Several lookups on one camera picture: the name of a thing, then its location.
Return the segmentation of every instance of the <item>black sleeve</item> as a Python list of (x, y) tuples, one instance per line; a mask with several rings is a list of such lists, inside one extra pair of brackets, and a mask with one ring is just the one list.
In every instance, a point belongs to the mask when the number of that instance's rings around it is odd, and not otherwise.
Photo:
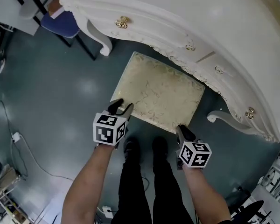
[(232, 221), (222, 221), (222, 222), (220, 222), (218, 224), (232, 224)]

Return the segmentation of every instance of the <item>blue chair seat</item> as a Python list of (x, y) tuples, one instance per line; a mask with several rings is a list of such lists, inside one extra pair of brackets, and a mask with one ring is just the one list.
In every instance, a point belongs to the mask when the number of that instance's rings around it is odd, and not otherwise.
[(41, 25), (43, 28), (66, 38), (73, 38), (80, 31), (72, 12), (63, 12), (55, 19), (46, 13), (42, 18)]

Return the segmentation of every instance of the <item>black and white marker cube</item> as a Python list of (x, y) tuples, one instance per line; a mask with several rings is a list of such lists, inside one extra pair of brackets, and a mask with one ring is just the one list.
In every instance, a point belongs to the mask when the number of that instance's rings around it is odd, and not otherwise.
[(126, 134), (127, 119), (97, 113), (93, 121), (93, 140), (115, 146)]
[(179, 157), (189, 168), (204, 168), (211, 156), (210, 146), (204, 143), (185, 141)]

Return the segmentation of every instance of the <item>black pants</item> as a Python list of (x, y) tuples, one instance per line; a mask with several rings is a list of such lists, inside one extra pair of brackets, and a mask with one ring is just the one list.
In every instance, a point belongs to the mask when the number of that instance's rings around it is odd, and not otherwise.
[[(182, 193), (167, 160), (154, 160), (154, 224), (193, 224), (182, 204)], [(112, 224), (151, 224), (151, 216), (140, 172), (140, 165), (126, 161), (123, 165), (119, 204)]]

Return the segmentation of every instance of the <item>white dresser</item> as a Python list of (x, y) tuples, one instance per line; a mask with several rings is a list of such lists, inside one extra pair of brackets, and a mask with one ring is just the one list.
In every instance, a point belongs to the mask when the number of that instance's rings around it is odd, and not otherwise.
[(214, 111), (209, 121), (280, 142), (280, 0), (60, 3), (103, 55), (107, 36), (147, 44), (223, 97), (231, 115)]

